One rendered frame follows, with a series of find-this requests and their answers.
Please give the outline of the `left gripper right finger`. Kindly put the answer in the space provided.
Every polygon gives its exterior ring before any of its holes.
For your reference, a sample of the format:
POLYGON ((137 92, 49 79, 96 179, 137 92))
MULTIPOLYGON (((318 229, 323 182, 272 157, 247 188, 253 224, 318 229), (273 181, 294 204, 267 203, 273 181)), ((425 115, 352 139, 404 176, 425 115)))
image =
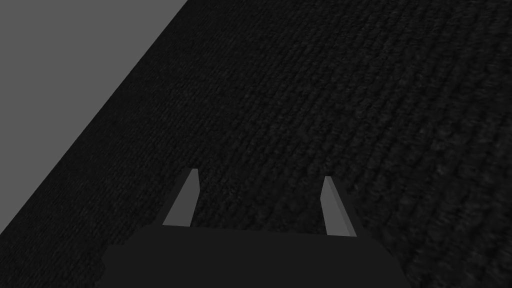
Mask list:
POLYGON ((342 237, 366 236, 366 230, 341 180, 334 176, 324 177, 320 203, 328 235, 342 237))

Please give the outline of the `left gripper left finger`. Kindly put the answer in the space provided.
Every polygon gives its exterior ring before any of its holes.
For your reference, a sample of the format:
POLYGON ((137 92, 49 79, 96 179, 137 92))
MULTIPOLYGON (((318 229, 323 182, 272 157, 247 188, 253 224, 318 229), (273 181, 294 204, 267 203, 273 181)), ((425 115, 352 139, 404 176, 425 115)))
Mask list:
POLYGON ((199 171, 196 168, 186 168, 177 178, 153 224, 189 227, 192 223, 199 194, 199 171))

